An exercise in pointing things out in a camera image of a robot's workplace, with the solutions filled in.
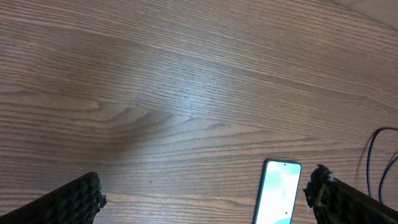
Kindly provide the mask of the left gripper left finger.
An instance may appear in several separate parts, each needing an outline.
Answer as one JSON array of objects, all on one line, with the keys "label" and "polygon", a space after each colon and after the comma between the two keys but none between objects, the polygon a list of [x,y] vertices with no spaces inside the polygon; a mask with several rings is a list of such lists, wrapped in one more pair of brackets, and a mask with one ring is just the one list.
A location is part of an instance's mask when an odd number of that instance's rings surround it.
[{"label": "left gripper left finger", "polygon": [[107,204],[96,172],[89,172],[1,216],[2,224],[92,224]]}]

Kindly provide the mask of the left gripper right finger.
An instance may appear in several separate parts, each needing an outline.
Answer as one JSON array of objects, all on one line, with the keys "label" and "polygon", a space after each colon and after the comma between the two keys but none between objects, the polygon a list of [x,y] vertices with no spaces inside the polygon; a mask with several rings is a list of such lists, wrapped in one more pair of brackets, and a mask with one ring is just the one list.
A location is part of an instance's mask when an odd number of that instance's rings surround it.
[{"label": "left gripper right finger", "polygon": [[303,190],[321,224],[397,224],[397,211],[336,179],[324,165],[312,172]]}]

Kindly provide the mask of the Samsung Galaxy smartphone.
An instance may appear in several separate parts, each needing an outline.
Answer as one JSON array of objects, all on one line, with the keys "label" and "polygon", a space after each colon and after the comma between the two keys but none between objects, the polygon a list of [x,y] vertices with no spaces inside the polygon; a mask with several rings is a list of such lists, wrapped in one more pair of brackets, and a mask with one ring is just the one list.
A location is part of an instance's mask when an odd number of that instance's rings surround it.
[{"label": "Samsung Galaxy smartphone", "polygon": [[302,166],[266,159],[262,168],[252,224],[291,224]]}]

